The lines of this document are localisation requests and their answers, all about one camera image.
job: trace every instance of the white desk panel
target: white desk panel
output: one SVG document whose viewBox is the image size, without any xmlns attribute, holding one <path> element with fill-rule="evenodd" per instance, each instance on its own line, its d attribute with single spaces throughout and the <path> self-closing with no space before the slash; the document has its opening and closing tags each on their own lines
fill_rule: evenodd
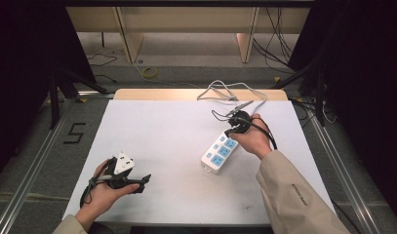
<svg viewBox="0 0 397 234">
<path fill-rule="evenodd" d="M 259 102 L 246 107 L 252 113 Z M 152 174 L 143 193 L 121 198 L 97 221 L 139 225 L 268 225 L 256 181 L 259 159 L 241 146 L 216 174 L 201 157 L 229 128 L 212 110 L 234 107 L 216 101 L 111 100 L 65 214 L 76 214 L 95 168 L 124 151 L 136 166 L 129 178 Z M 331 207 L 323 181 L 289 101 L 258 109 L 282 151 Z"/>
</svg>

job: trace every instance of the hand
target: hand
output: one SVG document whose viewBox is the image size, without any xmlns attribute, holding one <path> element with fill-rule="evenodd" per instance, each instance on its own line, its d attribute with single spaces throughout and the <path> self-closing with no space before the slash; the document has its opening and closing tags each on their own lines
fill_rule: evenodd
<svg viewBox="0 0 397 234">
<path fill-rule="evenodd" d="M 251 118 L 253 119 L 253 124 L 258 125 L 269 132 L 267 126 L 258 119 L 261 118 L 259 114 L 254 114 Z M 251 126 L 244 134 L 231 133 L 229 136 L 232 139 L 237 140 L 247 152 L 257 155 L 260 160 L 262 160 L 267 153 L 272 151 L 268 137 L 262 131 L 253 126 Z"/>
<path fill-rule="evenodd" d="M 99 165 L 95 171 L 95 175 L 99 173 L 103 165 L 107 162 L 104 161 Z M 76 219 L 82 224 L 86 232 L 89 231 L 92 223 L 101 214 L 107 212 L 112 205 L 119 198 L 135 192 L 139 188 L 139 184 L 130 184 L 120 189 L 113 189 L 109 187 L 105 182 L 99 183 L 95 188 L 92 189 L 92 200 L 90 203 L 84 203 L 80 211 L 76 214 Z"/>
</svg>

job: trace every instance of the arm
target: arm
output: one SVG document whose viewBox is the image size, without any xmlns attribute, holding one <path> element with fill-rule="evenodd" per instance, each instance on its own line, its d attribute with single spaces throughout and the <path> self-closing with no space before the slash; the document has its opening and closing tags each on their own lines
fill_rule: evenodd
<svg viewBox="0 0 397 234">
<path fill-rule="evenodd" d="M 97 167 L 95 175 L 101 170 L 104 161 Z M 92 199 L 86 197 L 85 203 L 76 214 L 68 215 L 64 221 L 56 228 L 56 234 L 87 233 L 98 216 L 107 212 L 120 197 L 133 193 L 139 188 L 139 184 L 130 184 L 120 189 L 110 188 L 106 183 L 99 183 L 92 189 Z"/>
<path fill-rule="evenodd" d="M 258 114 L 252 117 L 268 131 Z M 349 233 L 295 166 L 271 150 L 261 131 L 250 127 L 245 134 L 230 136 L 261 160 L 257 180 L 274 233 Z"/>
</svg>

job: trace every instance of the sleeve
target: sleeve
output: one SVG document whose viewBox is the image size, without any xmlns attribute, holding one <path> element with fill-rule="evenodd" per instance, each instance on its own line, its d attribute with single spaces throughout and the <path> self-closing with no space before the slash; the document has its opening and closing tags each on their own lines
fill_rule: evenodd
<svg viewBox="0 0 397 234">
<path fill-rule="evenodd" d="M 54 234 L 87 234 L 73 215 L 69 214 L 53 232 Z"/>
<path fill-rule="evenodd" d="M 280 151 L 272 151 L 262 159 L 257 180 L 274 233 L 349 233 Z"/>
</svg>

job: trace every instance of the power strip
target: power strip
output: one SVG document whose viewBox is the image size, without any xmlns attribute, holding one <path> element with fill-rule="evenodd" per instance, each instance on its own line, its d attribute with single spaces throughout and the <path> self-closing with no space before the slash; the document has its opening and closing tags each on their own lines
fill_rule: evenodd
<svg viewBox="0 0 397 234">
<path fill-rule="evenodd" d="M 222 132 L 201 158 L 205 171 L 218 173 L 237 145 L 237 141 Z"/>
</svg>

